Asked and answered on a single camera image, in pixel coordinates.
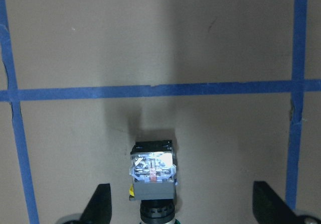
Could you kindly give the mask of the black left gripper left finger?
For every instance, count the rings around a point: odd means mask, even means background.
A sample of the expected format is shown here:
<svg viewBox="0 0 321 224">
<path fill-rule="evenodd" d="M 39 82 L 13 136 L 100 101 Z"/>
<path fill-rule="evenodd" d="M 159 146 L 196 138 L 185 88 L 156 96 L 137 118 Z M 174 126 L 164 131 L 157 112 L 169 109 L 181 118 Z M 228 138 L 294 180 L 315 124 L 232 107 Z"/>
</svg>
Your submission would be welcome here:
<svg viewBox="0 0 321 224">
<path fill-rule="evenodd" d="M 110 184 L 99 184 L 84 209 L 80 223 L 108 224 L 112 217 Z"/>
</svg>

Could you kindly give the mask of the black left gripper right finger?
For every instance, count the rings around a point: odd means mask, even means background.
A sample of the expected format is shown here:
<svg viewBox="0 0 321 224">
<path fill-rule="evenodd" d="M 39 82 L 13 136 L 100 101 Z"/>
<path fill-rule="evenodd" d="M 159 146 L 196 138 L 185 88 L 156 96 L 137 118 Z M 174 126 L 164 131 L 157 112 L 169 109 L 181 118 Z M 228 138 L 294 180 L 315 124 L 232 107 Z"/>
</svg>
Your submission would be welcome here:
<svg viewBox="0 0 321 224">
<path fill-rule="evenodd" d="M 265 181 L 254 181 L 252 211 L 258 223 L 298 223 L 295 213 Z"/>
</svg>

